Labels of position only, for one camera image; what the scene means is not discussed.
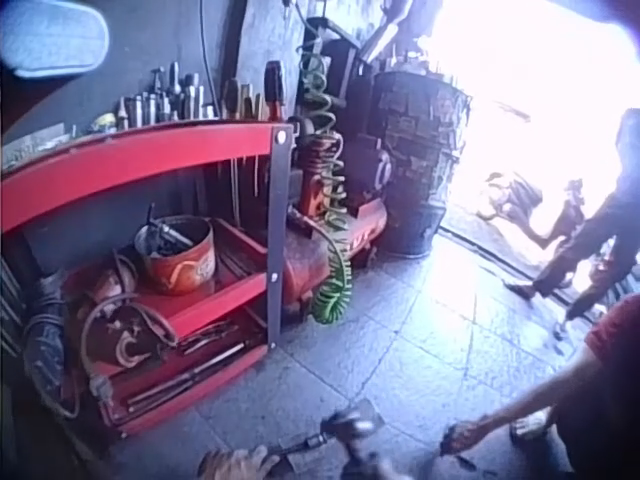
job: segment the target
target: power cord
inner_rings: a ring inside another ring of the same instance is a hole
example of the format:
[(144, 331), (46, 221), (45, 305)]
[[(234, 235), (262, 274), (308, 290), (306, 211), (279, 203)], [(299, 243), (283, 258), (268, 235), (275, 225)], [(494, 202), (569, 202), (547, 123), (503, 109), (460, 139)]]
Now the power cord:
[(204, 28), (204, 0), (200, 0), (200, 43), (202, 46), (202, 60), (204, 61), (204, 70), (207, 73), (207, 82), (209, 83), (209, 90), (211, 91), (211, 103), (213, 104), (214, 110), (213, 113), (216, 117), (221, 118), (222, 112), (220, 111), (218, 96), (216, 95), (216, 89), (213, 85), (213, 79), (211, 78), (209, 55), (207, 54), (207, 37), (205, 35)]

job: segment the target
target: floor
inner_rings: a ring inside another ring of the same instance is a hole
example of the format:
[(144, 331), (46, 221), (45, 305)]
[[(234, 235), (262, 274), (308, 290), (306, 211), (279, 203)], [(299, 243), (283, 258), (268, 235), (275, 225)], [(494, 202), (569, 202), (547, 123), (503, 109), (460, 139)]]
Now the floor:
[[(358, 275), (339, 324), (308, 321), (286, 331), (235, 383), (117, 444), (117, 478), (193, 479), (207, 450), (314, 433), (322, 417), (363, 397), (386, 420), (365, 447), (416, 479), (550, 478), (540, 452), (515, 449), (505, 430), (465, 454), (476, 471), (437, 457), (447, 425), (475, 419), (545, 378), (588, 331), (575, 322), (570, 339), (558, 344), (548, 332), (562, 310), (505, 292), (494, 270), (442, 237), (425, 260), (381, 259)], [(553, 468), (566, 466), (562, 448), (552, 447)], [(338, 445), (328, 445), (298, 459), (289, 477), (336, 479), (344, 460)]]

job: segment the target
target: red shirt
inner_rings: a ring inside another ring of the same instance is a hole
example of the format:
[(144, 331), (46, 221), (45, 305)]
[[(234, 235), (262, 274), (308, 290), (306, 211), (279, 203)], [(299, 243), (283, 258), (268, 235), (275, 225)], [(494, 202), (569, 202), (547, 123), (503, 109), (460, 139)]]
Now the red shirt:
[(640, 368), (640, 293), (625, 297), (609, 310), (589, 332), (585, 343), (604, 365), (611, 362), (616, 349), (623, 344), (629, 346), (632, 356), (638, 359), (635, 365)]

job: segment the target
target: red metal shelving unit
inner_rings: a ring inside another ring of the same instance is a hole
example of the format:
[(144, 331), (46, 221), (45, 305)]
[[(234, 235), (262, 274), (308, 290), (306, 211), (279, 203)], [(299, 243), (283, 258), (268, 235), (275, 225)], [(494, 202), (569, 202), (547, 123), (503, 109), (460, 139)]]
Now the red metal shelving unit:
[[(219, 266), (215, 279), (191, 294), (168, 297), (143, 291), (139, 299), (161, 312), (180, 339), (212, 323), (230, 319), (239, 328), (237, 334), (225, 337), (222, 344), (240, 342), (244, 335), (253, 340), (247, 341), (242, 352), (231, 356), (219, 368), (202, 375), (191, 388), (170, 396), (168, 401), (149, 411), (133, 415), (125, 408), (127, 397), (215, 357), (220, 344), (212, 343), (189, 358), (170, 354), (165, 363), (151, 368), (144, 365), (140, 372), (136, 372), (138, 367), (123, 370), (98, 361), (100, 370), (110, 377), (114, 388), (114, 404), (100, 405), (107, 425), (122, 434), (146, 429), (239, 375), (275, 345), (280, 333), (292, 141), (292, 127), (279, 123), (161, 124), (75, 142), (40, 156), (2, 179), (0, 223), (5, 234), (64, 205), (153, 175), (231, 158), (270, 158), (268, 248), (223, 220), (213, 221), (216, 243), (239, 249), (256, 268), (239, 278)], [(266, 322), (247, 308), (248, 303), (261, 294), (266, 295)]]

